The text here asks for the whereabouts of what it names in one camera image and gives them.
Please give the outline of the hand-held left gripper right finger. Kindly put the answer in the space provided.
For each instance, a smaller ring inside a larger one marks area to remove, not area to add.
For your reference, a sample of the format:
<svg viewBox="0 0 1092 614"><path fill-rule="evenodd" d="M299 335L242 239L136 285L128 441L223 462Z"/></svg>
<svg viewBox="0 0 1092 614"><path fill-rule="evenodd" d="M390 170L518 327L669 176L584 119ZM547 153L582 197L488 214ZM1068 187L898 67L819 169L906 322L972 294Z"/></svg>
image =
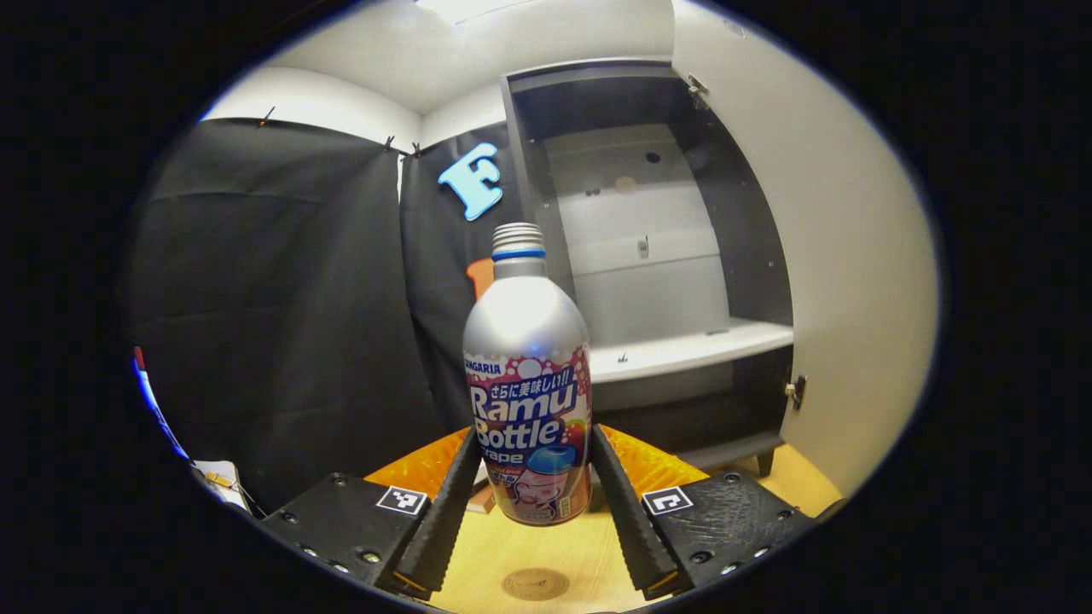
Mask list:
<svg viewBox="0 0 1092 614"><path fill-rule="evenodd" d="M639 492L636 467L600 425L590 429L590 459L625 566L648 601L728 582L819 526L737 471Z"/></svg>

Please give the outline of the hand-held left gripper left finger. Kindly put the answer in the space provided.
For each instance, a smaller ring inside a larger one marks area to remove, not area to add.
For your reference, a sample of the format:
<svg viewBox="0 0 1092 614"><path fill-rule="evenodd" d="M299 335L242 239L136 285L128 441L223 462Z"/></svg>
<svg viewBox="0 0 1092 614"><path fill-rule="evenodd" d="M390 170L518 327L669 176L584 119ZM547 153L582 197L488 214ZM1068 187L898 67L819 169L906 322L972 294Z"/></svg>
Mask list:
<svg viewBox="0 0 1092 614"><path fill-rule="evenodd" d="M442 439L436 494L406 477L385 483L343 472L268 513L260 526L305 560L366 589L429 598L444 583L479 470L468 429Z"/></svg>

